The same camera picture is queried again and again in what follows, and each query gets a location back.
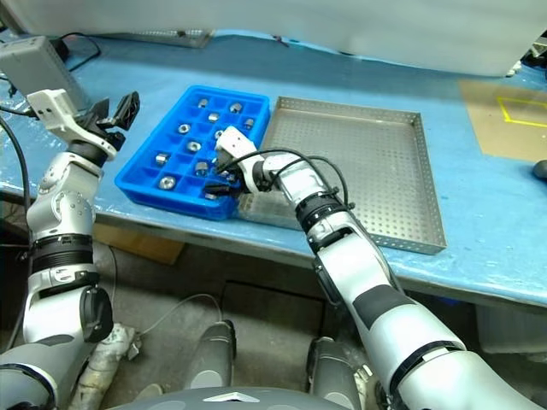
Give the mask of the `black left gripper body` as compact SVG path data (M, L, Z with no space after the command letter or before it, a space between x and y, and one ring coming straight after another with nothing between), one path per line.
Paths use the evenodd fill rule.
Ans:
M126 141L121 132L108 132L98 125L99 118L94 114L82 115L78 118L78 125L86 131L105 140L115 149L120 149Z

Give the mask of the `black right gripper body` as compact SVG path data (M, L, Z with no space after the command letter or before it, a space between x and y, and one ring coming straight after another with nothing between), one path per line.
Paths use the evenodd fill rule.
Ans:
M244 174L239 165L239 160L222 161L222 172L217 174L225 180L222 184L232 186L232 193L247 193L248 188L244 182Z

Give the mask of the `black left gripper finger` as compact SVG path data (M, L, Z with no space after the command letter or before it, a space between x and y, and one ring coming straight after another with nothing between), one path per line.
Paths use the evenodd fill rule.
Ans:
M109 99L95 102L88 110L87 118L90 124L105 124L109 119Z
M140 96L137 91L126 94L119 102L112 117L112 126L130 128L140 110Z

